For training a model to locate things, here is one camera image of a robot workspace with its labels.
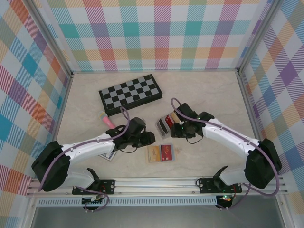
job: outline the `cable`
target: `cable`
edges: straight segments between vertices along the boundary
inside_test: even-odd
[[[242,201],[244,200],[244,198],[247,197],[247,195],[248,195],[250,189],[252,189],[252,190],[254,190],[254,191],[260,193],[260,194],[263,195],[263,196],[275,196],[275,195],[279,192],[279,189],[280,189],[280,180],[279,180],[279,176],[278,176],[278,174],[277,174],[276,168],[275,168],[274,164],[272,163],[271,159],[268,157],[268,155],[267,155],[261,148],[259,148],[259,147],[258,147],[257,145],[255,145],[254,143],[250,142],[248,139],[246,139],[246,138],[243,137],[242,135],[239,135],[238,133],[236,133],[236,132],[234,132],[234,131],[232,131],[232,130],[226,128],[226,127],[222,127],[222,126],[220,126],[220,125],[218,125],[218,124],[216,124],[216,123],[211,123],[211,122],[204,121],[204,120],[198,120],[198,119],[190,118],[190,117],[188,117],[188,116],[182,114],[179,110],[177,110],[177,109],[175,108],[175,106],[174,106],[174,104],[173,104],[173,101],[176,101],[179,105],[181,105],[181,103],[180,103],[180,101],[179,101],[178,99],[176,99],[175,97],[173,97],[173,98],[171,99],[171,105],[172,105],[174,111],[175,111],[176,113],[178,113],[180,116],[182,116],[182,117],[184,117],[185,119],[188,119],[188,120],[192,120],[192,121],[196,121],[196,122],[200,122],[200,123],[204,123],[204,124],[213,125],[213,126],[215,126],[215,127],[221,128],[221,129],[224,130],[224,131],[229,132],[230,134],[233,134],[234,136],[238,137],[239,139],[241,139],[241,140],[247,142],[248,144],[254,146],[257,150],[259,150],[259,152],[261,152],[261,154],[262,154],[262,155],[266,158],[266,160],[269,162],[269,164],[270,164],[270,166],[271,166],[271,168],[272,168],[272,170],[273,170],[273,172],[274,172],[274,174],[275,174],[275,180],[276,180],[276,189],[275,189],[275,191],[274,191],[273,193],[267,194],[267,193],[261,192],[260,190],[258,190],[258,189],[256,189],[256,188],[252,188],[252,187],[251,187],[251,184],[249,184],[249,185],[243,184],[244,186],[246,186],[246,187],[248,188],[246,194],[244,195],[244,197],[243,197],[237,204],[233,205],[233,206],[230,207],[230,208],[233,208],[233,207],[235,207],[236,205],[240,204],[240,202],[242,202]]]
[[[86,141],[86,142],[82,142],[82,143],[79,143],[79,144],[77,144],[77,145],[75,145],[75,146],[73,146],[73,147],[70,147],[70,148],[66,149],[65,151],[61,152],[61,153],[60,153],[60,154],[59,154],[59,155],[50,163],[49,167],[47,168],[47,170],[46,170],[46,172],[45,172],[45,174],[44,174],[44,176],[43,176],[43,178],[42,178],[42,181],[41,181],[41,183],[40,183],[40,185],[39,185],[38,191],[41,191],[41,190],[42,190],[43,185],[44,185],[44,182],[46,181],[46,178],[47,178],[47,176],[48,176],[50,170],[52,169],[53,165],[55,164],[55,162],[57,162],[58,159],[59,159],[60,157],[62,157],[65,153],[69,152],[72,148],[73,148],[73,149],[76,149],[76,148],[78,148],[78,147],[80,147],[80,146],[83,146],[83,145],[86,145],[86,144],[89,144],[89,143],[106,142],[106,141],[109,141],[109,140],[117,139],[117,138],[119,138],[120,136],[122,136],[122,135],[127,131],[128,127],[129,127],[129,124],[130,124],[130,116],[129,116],[128,111],[127,111],[124,107],[120,107],[120,111],[122,112],[123,116],[127,119],[127,125],[126,125],[125,129],[124,129],[120,134],[118,134],[118,135],[116,135],[116,136],[114,136],[114,137],[112,137],[112,138],[99,139],[99,140],[93,139],[93,140],[89,140],[89,141]]]
[[[124,153],[134,153],[135,151],[137,150],[137,147],[136,147],[136,149],[135,150],[133,150],[133,151],[130,151],[130,152],[127,152],[127,151],[123,151],[123,150],[120,150],[121,152],[124,152]]]
[[[189,142],[188,141],[188,137],[186,136],[186,140],[187,140],[187,142],[189,143],[189,144],[196,144],[196,143],[198,143],[199,141],[201,141],[203,139],[203,137],[201,138],[201,139],[199,139],[199,140],[197,140],[196,142]]]
[[[90,193],[96,193],[96,194],[98,194],[98,195],[105,196],[105,197],[107,198],[106,203],[105,203],[103,206],[98,207],[98,208],[95,209],[95,210],[89,210],[88,208],[86,208],[86,205],[87,205],[87,203],[86,203],[86,204],[85,204],[86,212],[90,211],[90,212],[93,213],[93,212],[97,212],[97,211],[99,211],[99,210],[102,210],[102,209],[105,208],[105,207],[109,204],[109,202],[110,202],[109,196],[108,196],[107,194],[103,193],[103,192],[100,192],[100,191],[92,191],[92,190],[84,189],[84,188],[81,188],[81,187],[78,187],[78,186],[76,186],[76,188],[79,188],[79,189],[82,190],[82,191],[87,191],[87,192],[90,192]]]

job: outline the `folding chess board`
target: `folding chess board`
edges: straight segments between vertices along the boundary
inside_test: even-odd
[[[154,77],[147,75],[99,91],[108,116],[120,113],[120,107],[131,109],[162,98]]]

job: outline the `purple cable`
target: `purple cable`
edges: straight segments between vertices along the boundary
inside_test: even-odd
[[[247,192],[246,192],[246,194],[245,194],[245,196],[244,196],[243,198],[245,198],[245,197],[248,195],[250,189],[252,189],[252,190],[254,190],[254,191],[260,193],[260,194],[263,195],[263,196],[275,196],[275,195],[279,192],[279,190],[280,190],[280,180],[279,180],[279,176],[278,176],[278,174],[277,174],[276,168],[275,168],[274,164],[272,163],[271,159],[268,157],[268,155],[267,155],[261,148],[259,148],[259,147],[258,147],[257,145],[255,145],[254,143],[250,142],[250,140],[246,139],[246,138],[243,137],[242,135],[239,135],[238,133],[235,133],[234,131],[232,131],[232,130],[226,128],[226,127],[222,127],[222,126],[220,126],[220,125],[218,125],[218,124],[216,124],[216,123],[211,123],[211,122],[204,121],[204,120],[198,120],[198,119],[190,118],[190,117],[188,117],[188,116],[182,114],[179,110],[177,110],[177,109],[175,108],[175,106],[174,106],[174,104],[173,104],[173,101],[176,101],[177,103],[179,103],[179,105],[181,105],[180,101],[179,101],[178,99],[176,99],[175,97],[173,97],[173,98],[171,99],[171,105],[172,105],[174,111],[176,111],[179,115],[181,115],[181,116],[184,117],[185,119],[192,120],[192,121],[196,121],[196,122],[200,122],[200,123],[204,123],[204,124],[210,124],[210,125],[213,125],[213,126],[215,126],[215,127],[222,128],[223,130],[225,130],[225,131],[227,131],[227,132],[233,134],[234,136],[238,137],[239,139],[241,139],[241,140],[243,140],[243,141],[249,143],[250,145],[254,146],[256,149],[258,149],[258,150],[261,152],[261,154],[262,154],[262,155],[266,158],[266,160],[269,162],[269,164],[270,164],[270,166],[271,166],[271,168],[272,168],[272,170],[273,170],[273,172],[274,172],[274,174],[275,174],[275,180],[276,180],[276,189],[275,189],[275,191],[274,191],[273,193],[267,194],[267,193],[264,193],[264,192],[262,192],[262,191],[260,191],[260,190],[258,190],[258,189],[252,188],[252,187],[251,187],[251,184],[249,184],[249,185],[243,184],[244,186],[246,186],[246,187],[248,188],[248,190],[247,190]]]
[[[108,196],[107,194],[103,193],[103,192],[92,191],[92,190],[84,189],[84,188],[81,188],[81,187],[78,187],[78,186],[76,186],[76,188],[79,188],[79,189],[82,190],[82,191],[87,191],[87,192],[90,192],[90,193],[96,193],[96,194],[99,194],[99,195],[103,195],[103,196],[105,196],[105,197],[107,198],[106,203],[105,203],[103,206],[101,206],[101,207],[99,207],[99,208],[97,208],[97,209],[95,209],[95,210],[91,210],[92,213],[93,213],[93,212],[97,212],[97,211],[99,211],[99,210],[102,210],[102,209],[105,208],[105,207],[109,204],[109,202],[110,202],[109,196]]]
[[[118,137],[122,136],[122,135],[128,130],[128,127],[129,127],[129,124],[130,124],[130,116],[129,116],[128,111],[127,111],[124,107],[120,107],[120,111],[122,112],[123,116],[127,119],[127,125],[126,125],[126,127],[124,128],[124,130],[123,130],[120,134],[118,134],[118,135],[116,135],[116,136],[114,136],[114,137],[112,137],[112,138],[100,139],[99,141],[98,141],[97,139],[93,139],[93,140],[90,140],[90,141],[82,142],[82,143],[80,143],[80,144],[77,144],[77,145],[73,146],[72,148],[73,148],[73,149],[76,149],[76,148],[78,148],[78,147],[80,147],[80,146],[87,145],[87,144],[89,144],[89,143],[100,143],[100,142],[105,142],[105,141],[117,139]],[[50,170],[52,169],[53,165],[55,164],[55,162],[57,162],[58,159],[59,159],[61,156],[63,156],[66,152],[69,152],[70,150],[71,150],[71,148],[68,148],[68,149],[66,149],[65,151],[61,152],[61,153],[60,153],[60,154],[59,154],[59,155],[50,163],[49,167],[47,168],[47,170],[46,170],[46,172],[45,172],[45,174],[44,174],[44,176],[43,176],[43,178],[42,178],[42,181],[41,181],[41,183],[40,183],[40,185],[39,185],[38,191],[41,191],[41,190],[42,190],[43,185],[44,185],[44,182],[46,181],[46,178],[47,178],[47,176],[48,176]]]

